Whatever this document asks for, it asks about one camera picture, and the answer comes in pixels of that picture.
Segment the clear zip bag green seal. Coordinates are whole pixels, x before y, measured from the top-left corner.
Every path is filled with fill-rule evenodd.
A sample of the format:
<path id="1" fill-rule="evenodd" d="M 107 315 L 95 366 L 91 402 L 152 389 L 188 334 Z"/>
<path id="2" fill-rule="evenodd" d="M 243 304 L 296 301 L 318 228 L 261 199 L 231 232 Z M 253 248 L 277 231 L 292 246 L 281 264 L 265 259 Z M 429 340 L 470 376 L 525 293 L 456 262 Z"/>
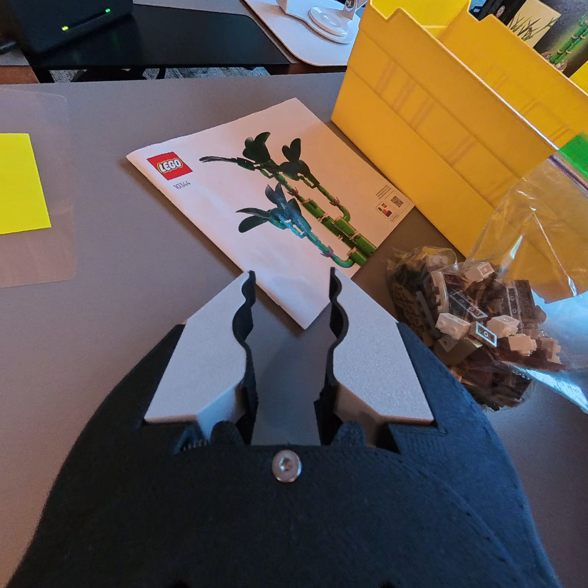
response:
<path id="1" fill-rule="evenodd" d="M 587 136 L 571 139 L 519 180 L 466 261 L 488 261 L 529 282 L 561 347 L 558 372 L 525 370 L 587 412 Z"/>

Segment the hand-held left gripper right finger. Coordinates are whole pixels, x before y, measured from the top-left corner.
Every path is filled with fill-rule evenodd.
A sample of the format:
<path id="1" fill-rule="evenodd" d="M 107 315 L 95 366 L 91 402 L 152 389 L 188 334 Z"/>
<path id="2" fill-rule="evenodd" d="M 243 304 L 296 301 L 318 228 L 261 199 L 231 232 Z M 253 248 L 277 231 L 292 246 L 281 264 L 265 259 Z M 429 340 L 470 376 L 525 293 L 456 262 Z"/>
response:
<path id="1" fill-rule="evenodd" d="M 315 402 L 321 444 L 331 444 L 344 422 L 360 423 L 372 445 L 384 423 L 429 425 L 434 417 L 398 322 L 342 272 L 330 271 L 330 328 L 336 340 Z"/>

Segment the pile of mixed toy bricks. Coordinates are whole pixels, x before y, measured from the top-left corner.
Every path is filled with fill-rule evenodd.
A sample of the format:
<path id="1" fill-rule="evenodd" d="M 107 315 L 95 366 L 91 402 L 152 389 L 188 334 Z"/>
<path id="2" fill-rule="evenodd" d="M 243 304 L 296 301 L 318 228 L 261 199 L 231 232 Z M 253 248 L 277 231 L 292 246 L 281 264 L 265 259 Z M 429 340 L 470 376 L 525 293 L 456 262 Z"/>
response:
<path id="1" fill-rule="evenodd" d="M 488 261 L 458 263 L 451 249 L 393 250 L 387 282 L 401 322 L 445 364 L 478 404 L 520 404 L 525 370 L 558 372 L 559 343 L 526 280 L 507 280 Z"/>

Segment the yellow sticky note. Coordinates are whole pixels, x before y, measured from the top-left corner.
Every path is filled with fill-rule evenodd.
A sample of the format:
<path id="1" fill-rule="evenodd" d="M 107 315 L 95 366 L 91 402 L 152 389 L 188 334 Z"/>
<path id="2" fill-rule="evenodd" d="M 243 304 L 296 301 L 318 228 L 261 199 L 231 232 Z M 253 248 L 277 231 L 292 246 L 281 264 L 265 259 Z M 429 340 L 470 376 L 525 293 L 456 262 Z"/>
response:
<path id="1" fill-rule="evenodd" d="M 30 136 L 1 134 L 1 234 L 49 227 Z"/>

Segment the toy instruction booklet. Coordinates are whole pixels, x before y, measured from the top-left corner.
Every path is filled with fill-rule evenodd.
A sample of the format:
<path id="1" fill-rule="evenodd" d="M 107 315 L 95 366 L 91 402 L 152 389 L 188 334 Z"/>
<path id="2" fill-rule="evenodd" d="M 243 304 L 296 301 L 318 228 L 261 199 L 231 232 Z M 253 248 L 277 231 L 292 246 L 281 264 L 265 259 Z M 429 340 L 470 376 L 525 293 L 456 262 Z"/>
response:
<path id="1" fill-rule="evenodd" d="M 127 158 L 303 328 L 414 206 L 298 99 Z"/>

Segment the black device with green lights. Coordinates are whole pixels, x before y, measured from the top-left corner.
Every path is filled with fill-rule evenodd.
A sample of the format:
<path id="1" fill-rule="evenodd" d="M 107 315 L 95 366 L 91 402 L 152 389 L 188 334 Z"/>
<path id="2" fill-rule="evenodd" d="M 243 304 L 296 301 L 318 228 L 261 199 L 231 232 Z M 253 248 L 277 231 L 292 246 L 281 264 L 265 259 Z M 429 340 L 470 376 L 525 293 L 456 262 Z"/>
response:
<path id="1" fill-rule="evenodd" d="M 133 11 L 132 1 L 1 1 L 1 33 L 27 54 L 84 36 Z"/>

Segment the grey desk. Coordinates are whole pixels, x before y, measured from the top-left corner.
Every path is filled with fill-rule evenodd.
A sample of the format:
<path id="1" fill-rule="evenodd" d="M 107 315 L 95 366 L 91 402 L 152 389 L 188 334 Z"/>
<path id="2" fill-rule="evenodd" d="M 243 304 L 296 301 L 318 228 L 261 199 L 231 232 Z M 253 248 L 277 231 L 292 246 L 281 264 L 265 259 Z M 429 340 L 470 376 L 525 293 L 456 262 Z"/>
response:
<path id="1" fill-rule="evenodd" d="M 4 85 L 68 102 L 77 271 L 1 290 L 1 587 L 47 494 L 111 389 L 175 324 L 240 273 L 126 155 L 290 98 L 329 122 L 343 73 Z M 328 309 L 301 329 L 257 290 L 248 338 L 260 407 L 254 443 L 318 442 L 312 402 L 332 333 Z M 565 587 L 587 581 L 587 415 L 535 385 L 489 411 Z"/>

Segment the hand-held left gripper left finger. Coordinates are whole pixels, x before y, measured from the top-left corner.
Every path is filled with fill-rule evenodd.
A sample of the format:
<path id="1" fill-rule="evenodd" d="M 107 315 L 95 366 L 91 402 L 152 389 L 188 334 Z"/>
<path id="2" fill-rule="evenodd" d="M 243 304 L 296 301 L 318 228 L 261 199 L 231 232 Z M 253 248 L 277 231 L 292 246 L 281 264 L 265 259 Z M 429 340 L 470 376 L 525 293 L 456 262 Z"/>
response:
<path id="1" fill-rule="evenodd" d="M 206 440 L 218 422 L 254 420 L 251 350 L 253 271 L 241 274 L 186 322 L 151 404 L 147 423 L 195 422 Z"/>

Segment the black toy set box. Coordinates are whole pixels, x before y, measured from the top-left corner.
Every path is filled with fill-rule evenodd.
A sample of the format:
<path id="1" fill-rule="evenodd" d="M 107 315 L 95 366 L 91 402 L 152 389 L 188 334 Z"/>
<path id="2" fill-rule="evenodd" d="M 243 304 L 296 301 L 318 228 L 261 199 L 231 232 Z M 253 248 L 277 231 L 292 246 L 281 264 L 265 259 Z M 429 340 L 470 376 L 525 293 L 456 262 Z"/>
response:
<path id="1" fill-rule="evenodd" d="M 587 1 L 471 1 L 469 11 L 494 15 L 567 77 L 587 61 Z"/>

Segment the white folding stand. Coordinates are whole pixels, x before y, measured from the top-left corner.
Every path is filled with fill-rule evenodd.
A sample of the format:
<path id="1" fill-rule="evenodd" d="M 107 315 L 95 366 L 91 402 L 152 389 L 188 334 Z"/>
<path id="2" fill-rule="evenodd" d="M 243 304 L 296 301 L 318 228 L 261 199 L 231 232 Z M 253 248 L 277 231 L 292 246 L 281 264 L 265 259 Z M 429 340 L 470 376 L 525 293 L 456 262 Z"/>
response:
<path id="1" fill-rule="evenodd" d="M 307 23 L 289 16 L 276 1 L 246 1 L 248 7 L 299 61 L 313 66 L 346 66 L 357 36 L 362 9 L 354 16 L 345 43 L 327 40 Z"/>

